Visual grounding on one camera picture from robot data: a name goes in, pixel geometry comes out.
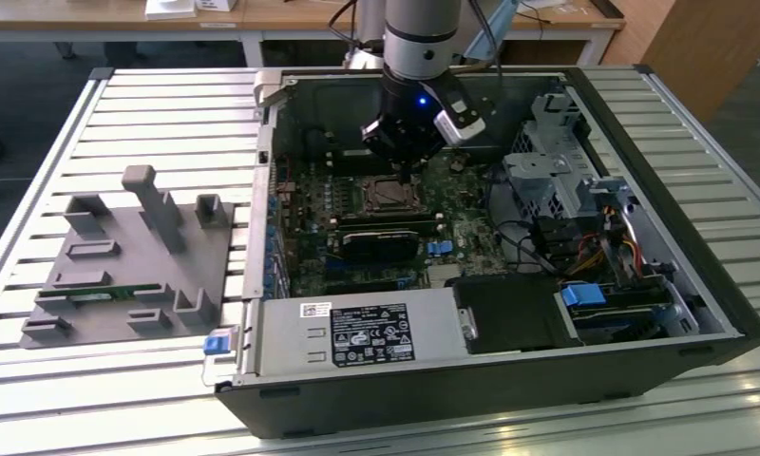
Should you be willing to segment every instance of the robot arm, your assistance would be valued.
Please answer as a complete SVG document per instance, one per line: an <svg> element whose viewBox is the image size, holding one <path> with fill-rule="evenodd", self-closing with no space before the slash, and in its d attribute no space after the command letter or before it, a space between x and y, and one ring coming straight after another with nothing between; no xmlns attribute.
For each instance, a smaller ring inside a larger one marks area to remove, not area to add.
<svg viewBox="0 0 760 456"><path fill-rule="evenodd" d="M462 0L386 0L379 113L362 133L402 181L446 144L463 143L485 128L449 71L461 6Z"/></svg>

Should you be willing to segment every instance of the motherboard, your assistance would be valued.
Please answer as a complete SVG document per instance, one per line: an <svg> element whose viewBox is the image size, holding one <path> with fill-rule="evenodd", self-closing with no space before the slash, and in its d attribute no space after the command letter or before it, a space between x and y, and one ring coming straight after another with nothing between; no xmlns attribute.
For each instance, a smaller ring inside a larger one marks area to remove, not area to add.
<svg viewBox="0 0 760 456"><path fill-rule="evenodd" d="M290 296L438 288L506 270L485 210L485 165L443 151L399 183L391 172L343 176L330 164L278 165Z"/></svg>

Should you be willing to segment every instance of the power supply label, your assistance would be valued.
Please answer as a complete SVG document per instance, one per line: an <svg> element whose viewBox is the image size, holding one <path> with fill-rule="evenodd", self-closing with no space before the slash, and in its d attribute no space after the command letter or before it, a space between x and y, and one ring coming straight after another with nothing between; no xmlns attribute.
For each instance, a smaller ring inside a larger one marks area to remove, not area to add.
<svg viewBox="0 0 760 456"><path fill-rule="evenodd" d="M329 323L338 368L415 359L405 304L331 309Z"/></svg>

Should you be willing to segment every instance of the metal slatted table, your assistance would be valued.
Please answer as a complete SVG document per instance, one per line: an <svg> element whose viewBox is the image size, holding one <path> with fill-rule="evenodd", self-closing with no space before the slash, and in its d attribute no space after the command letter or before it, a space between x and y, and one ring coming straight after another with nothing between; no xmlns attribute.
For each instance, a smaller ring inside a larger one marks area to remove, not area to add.
<svg viewBox="0 0 760 456"><path fill-rule="evenodd" d="M653 75L585 72L760 313L760 190ZM67 197L99 192L110 206L137 204L119 186L134 163L155 167L175 202L214 192L237 205L222 319L241 320L253 76L246 68L118 70L87 82L0 240L0 454L760 453L760 348L638 398L289 441L250 436L213 398L202 337L20 350L19 328L67 230ZM593 146L618 174L609 145Z"/></svg>

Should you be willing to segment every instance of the sticker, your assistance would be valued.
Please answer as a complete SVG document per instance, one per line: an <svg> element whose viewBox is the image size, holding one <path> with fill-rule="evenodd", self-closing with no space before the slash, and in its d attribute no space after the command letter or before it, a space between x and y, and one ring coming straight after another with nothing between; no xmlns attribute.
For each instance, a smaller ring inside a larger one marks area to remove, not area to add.
<svg viewBox="0 0 760 456"><path fill-rule="evenodd" d="M109 293L77 294L77 295L69 296L67 299L73 302L111 301L113 295Z"/></svg>
<svg viewBox="0 0 760 456"><path fill-rule="evenodd" d="M202 29L234 29L235 24L229 22L201 22L199 27Z"/></svg>
<svg viewBox="0 0 760 456"><path fill-rule="evenodd" d="M330 302L305 302L301 304L301 318L329 316Z"/></svg>
<svg viewBox="0 0 760 456"><path fill-rule="evenodd" d="M326 307L326 312L331 328L331 363L338 368L415 359L405 304L331 310Z"/></svg>

